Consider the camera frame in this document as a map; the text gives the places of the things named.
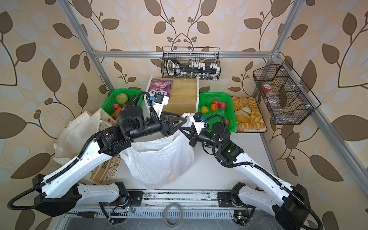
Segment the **black wire basket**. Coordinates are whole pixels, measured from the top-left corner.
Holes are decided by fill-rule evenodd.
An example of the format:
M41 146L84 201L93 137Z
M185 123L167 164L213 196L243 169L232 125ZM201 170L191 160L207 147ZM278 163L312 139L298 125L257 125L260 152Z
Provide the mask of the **black wire basket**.
M218 81L221 73L220 48L162 47L162 78L198 78Z
M284 61L281 65L271 64L253 71L254 82L275 125L299 125L321 104L296 71L300 82L290 77L291 70L291 65ZM315 101L305 94L313 96Z

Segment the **green basket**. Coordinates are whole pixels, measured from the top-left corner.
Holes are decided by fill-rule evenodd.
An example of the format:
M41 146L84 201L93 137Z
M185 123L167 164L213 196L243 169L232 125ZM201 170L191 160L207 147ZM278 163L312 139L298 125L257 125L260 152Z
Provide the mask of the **green basket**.
M213 100L216 100L216 99L219 100L220 102L226 102L226 108L225 109L220 109L220 107L218 107L217 111L213 112L210 109L210 106L211 106ZM232 101L231 97L229 96L229 94L217 93L217 92L201 93L199 95L198 112L201 111L202 106L206 106L209 110L209 112L204 113L203 116L205 116L207 118L211 115L219 114L219 115L221 115L224 118L229 120L229 125L227 126L227 129L230 132L234 132L236 130L236 121L235 121L233 101ZM221 122L221 119L215 117L215 118L213 118L209 121L209 129L208 129L209 132L211 132L211 127L216 122Z
M115 89L109 96L109 98L106 100L105 104L103 104L102 109L105 110L105 112L108 113L108 115L112 115L115 112L115 109L113 108L113 105L116 104L116 96L125 93L128 96L128 99L131 100L133 96L138 95L142 91L139 89ZM139 99L137 105L141 105L142 98L144 95L141 96Z

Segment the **robotic arm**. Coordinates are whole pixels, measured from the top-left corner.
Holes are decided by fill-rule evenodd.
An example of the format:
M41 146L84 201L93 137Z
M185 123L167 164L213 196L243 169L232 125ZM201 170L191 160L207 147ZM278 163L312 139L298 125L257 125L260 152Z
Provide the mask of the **robotic arm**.
M150 118L143 118L142 108L134 105L135 99L147 95ZM254 162L243 149L230 140L224 117L213 115L207 119L202 113L187 113L192 127L182 127L186 117L178 114L162 112L168 98L162 95L150 97L142 92L132 100L130 106L118 114L117 126L109 127L92 135L85 143L80 154L67 164L50 175L37 175L33 178L33 187L9 203L8 208L13 210L36 209L49 216L58 216L70 211L76 205L93 204L99 202L118 202L123 204L128 198L122 182L111 185L84 185L77 182L88 172L101 163L119 154L131 146L131 142L139 137L161 132L163 136L172 135L181 131L189 139L189 145L196 146L201 142L212 147L215 159L224 167L235 168L240 171L267 194L251 189L245 184L238 183L232 190L231 200L235 206L250 204L258 207L273 216L286 230L311 229L304 226L307 216L312 214L320 230L322 222L309 207L309 198L306 189L277 178L256 162ZM213 118L220 118L223 123L213 124L208 132L207 124ZM14 202L32 191L40 194L35 198L34 206L15 206Z

